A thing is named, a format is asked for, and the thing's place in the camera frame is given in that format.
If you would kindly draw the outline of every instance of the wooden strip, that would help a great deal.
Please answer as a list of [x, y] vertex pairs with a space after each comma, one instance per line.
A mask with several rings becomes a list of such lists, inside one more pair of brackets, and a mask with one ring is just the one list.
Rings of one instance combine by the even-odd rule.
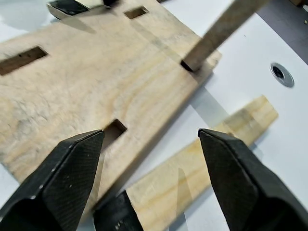
[[185, 56], [181, 64], [190, 71], [198, 70], [213, 51], [268, 1], [235, 0]]
[[[213, 130], [251, 145], [278, 117], [261, 96]], [[163, 231], [211, 185], [199, 139], [126, 190], [144, 231]]]
[[[149, 12], [124, 15], [140, 6]], [[0, 61], [36, 46], [48, 54], [0, 77], [0, 161], [22, 182], [59, 141], [118, 119], [127, 131], [102, 153], [97, 201], [129, 177], [212, 72], [219, 53], [198, 74], [179, 65], [198, 40], [158, 2], [123, 0], [0, 44]]]

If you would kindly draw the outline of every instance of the wooden dowel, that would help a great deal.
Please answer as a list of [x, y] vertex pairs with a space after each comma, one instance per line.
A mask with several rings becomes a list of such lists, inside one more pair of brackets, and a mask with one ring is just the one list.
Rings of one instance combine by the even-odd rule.
[[235, 0], [186, 55], [182, 66], [189, 71], [198, 70], [214, 50], [268, 1]]

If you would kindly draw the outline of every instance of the rectangular hole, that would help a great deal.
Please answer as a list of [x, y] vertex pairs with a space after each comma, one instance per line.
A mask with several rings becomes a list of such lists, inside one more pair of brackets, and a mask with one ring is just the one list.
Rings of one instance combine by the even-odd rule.
[[25, 52], [19, 53], [16, 56], [0, 62], [0, 75], [6, 75], [46, 55], [48, 54], [40, 47], [34, 47]]
[[127, 128], [118, 119], [115, 119], [111, 124], [105, 127], [102, 151], [119, 138], [126, 130]]
[[124, 12], [124, 14], [129, 18], [129, 19], [134, 19], [137, 18], [145, 13], [148, 13], [149, 11], [144, 7], [140, 6], [138, 8], [132, 9], [130, 11]]

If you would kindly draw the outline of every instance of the wooden board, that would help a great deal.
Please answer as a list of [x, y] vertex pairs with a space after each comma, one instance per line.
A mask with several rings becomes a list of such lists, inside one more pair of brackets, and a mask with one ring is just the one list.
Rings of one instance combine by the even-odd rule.
[[[277, 117], [272, 105], [261, 96], [213, 130], [251, 145]], [[210, 185], [200, 140], [196, 139], [129, 187], [126, 193], [143, 230], [163, 231]]]
[[[0, 44], [0, 68], [19, 67], [0, 76], [0, 161], [22, 182], [59, 141], [118, 119], [127, 130], [103, 152], [100, 198], [212, 72], [218, 53], [197, 74], [179, 65], [198, 39], [155, 0], [122, 0]], [[28, 62], [37, 46], [46, 55]]]

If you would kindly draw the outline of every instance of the round hole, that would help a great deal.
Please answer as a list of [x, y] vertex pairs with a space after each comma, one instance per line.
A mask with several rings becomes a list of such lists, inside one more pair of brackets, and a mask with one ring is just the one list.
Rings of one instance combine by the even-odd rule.
[[281, 84], [288, 88], [292, 88], [294, 86], [294, 80], [292, 75], [288, 70], [278, 63], [271, 63], [270, 69], [272, 74], [274, 75], [275, 79], [278, 80]]
[[284, 78], [282, 71], [278, 67], [274, 66], [273, 72], [278, 78]]

